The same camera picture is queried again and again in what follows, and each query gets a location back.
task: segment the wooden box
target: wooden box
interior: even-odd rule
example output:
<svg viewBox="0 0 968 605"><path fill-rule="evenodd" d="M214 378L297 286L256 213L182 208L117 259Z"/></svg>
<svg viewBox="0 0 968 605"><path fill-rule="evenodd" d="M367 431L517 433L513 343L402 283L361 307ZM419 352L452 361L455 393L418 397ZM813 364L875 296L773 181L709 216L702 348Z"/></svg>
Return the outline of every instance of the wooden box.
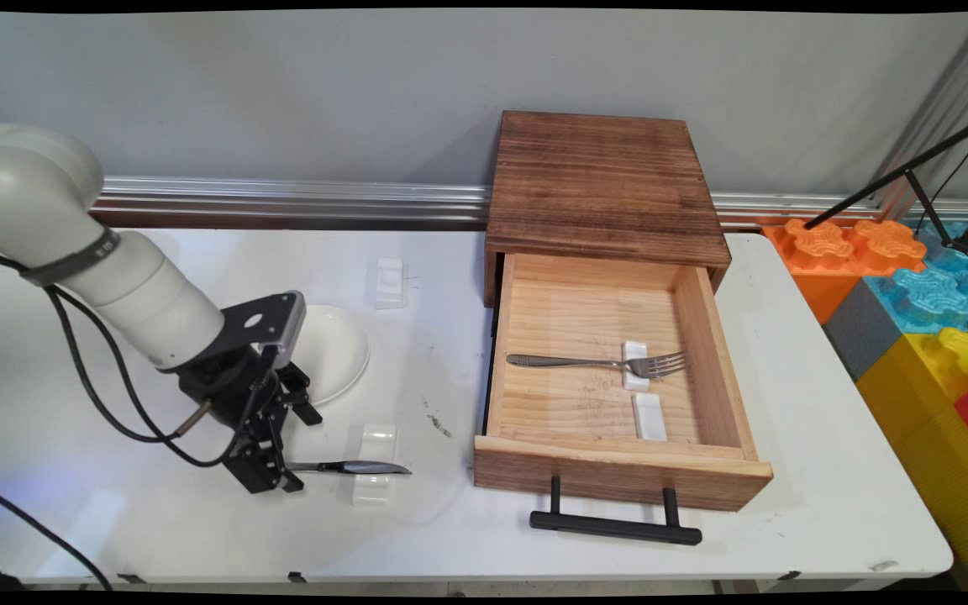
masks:
<svg viewBox="0 0 968 605"><path fill-rule="evenodd" d="M485 239L497 305L481 487L738 510L772 478L757 460L714 286L730 263L687 126L504 112ZM653 381L666 441L637 437L610 368L522 368L508 354L622 359L687 352Z"/></svg>
<svg viewBox="0 0 968 605"><path fill-rule="evenodd" d="M487 425L474 443L481 487L738 510L772 478L757 460L703 267L507 254ZM667 441L637 438L622 372L523 368L508 354L619 359L687 352L687 369L653 381Z"/></svg>
<svg viewBox="0 0 968 605"><path fill-rule="evenodd" d="M706 267L730 251L685 122L507 111L484 244L484 305L502 254Z"/></svg>

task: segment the fork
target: fork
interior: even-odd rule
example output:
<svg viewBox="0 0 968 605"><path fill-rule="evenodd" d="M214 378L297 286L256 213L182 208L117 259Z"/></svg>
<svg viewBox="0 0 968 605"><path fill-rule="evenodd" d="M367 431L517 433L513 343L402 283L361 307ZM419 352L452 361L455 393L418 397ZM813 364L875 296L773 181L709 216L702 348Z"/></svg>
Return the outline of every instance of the fork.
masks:
<svg viewBox="0 0 968 605"><path fill-rule="evenodd" d="M662 378L685 369L685 351L637 360L572 360L567 357L540 355L507 355L507 363L518 367L607 366L623 368L638 378Z"/></svg>

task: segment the fork handle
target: fork handle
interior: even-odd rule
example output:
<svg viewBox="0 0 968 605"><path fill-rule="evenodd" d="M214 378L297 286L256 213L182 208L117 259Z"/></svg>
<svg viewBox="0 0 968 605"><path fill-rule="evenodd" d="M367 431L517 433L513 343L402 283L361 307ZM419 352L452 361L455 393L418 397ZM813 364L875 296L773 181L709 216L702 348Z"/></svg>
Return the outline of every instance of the fork handle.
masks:
<svg viewBox="0 0 968 605"><path fill-rule="evenodd" d="M507 363L518 367L570 367L608 366L626 367L622 361L572 360L569 357L543 357L540 355L507 355Z"/></svg>

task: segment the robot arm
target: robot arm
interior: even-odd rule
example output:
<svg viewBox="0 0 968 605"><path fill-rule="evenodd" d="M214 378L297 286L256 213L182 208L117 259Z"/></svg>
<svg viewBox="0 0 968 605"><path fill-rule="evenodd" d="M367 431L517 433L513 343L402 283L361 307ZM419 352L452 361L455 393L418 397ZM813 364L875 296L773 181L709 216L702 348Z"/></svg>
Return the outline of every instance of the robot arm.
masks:
<svg viewBox="0 0 968 605"><path fill-rule="evenodd" d="M99 241L107 229L88 209L102 190L103 169L80 141L0 124L0 251L6 256L45 267ZM218 307L149 238L111 236L111 250L60 284L157 368L180 366L212 344L223 328Z"/></svg>
<svg viewBox="0 0 968 605"><path fill-rule="evenodd" d="M103 169L80 141L0 124L0 252L28 267L22 276L37 286L76 292L159 371L176 374L201 405L187 422L211 413L234 428L225 455L210 463L168 441L183 459L220 462L250 492L303 489L281 457L280 437L289 411L307 424L323 420L308 401L308 377L289 360L303 295L219 310L149 238L89 217L102 190Z"/></svg>

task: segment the black wrist band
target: black wrist band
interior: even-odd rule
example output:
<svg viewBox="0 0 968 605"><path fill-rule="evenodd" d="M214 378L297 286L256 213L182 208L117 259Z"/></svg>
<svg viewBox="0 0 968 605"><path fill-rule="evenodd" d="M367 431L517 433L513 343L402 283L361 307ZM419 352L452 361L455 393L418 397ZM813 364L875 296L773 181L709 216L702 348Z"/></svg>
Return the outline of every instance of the black wrist band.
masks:
<svg viewBox="0 0 968 605"><path fill-rule="evenodd" d="M107 257L118 248L122 237L116 231L103 227L103 234L100 234L96 241L86 245L84 249L74 252L68 256L55 260L54 263L35 267L20 273L24 279L34 283L38 287L54 286L55 283L69 279L77 273L92 267L100 260Z"/></svg>

